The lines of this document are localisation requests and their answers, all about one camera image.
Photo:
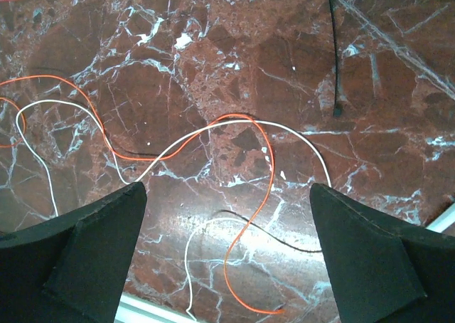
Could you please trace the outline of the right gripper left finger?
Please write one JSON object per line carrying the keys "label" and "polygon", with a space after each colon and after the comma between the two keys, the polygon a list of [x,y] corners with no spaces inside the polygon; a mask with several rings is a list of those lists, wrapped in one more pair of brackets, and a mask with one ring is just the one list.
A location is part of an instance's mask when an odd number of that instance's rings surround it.
{"label": "right gripper left finger", "polygon": [[2,322],[113,322],[146,208],[143,183],[1,237]]}

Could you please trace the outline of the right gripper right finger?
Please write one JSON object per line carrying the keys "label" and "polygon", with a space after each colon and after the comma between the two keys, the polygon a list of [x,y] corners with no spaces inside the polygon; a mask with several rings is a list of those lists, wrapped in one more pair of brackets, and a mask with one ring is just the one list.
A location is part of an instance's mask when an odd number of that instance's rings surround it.
{"label": "right gripper right finger", "polygon": [[324,184],[310,204],[342,322],[454,321],[454,237]]}

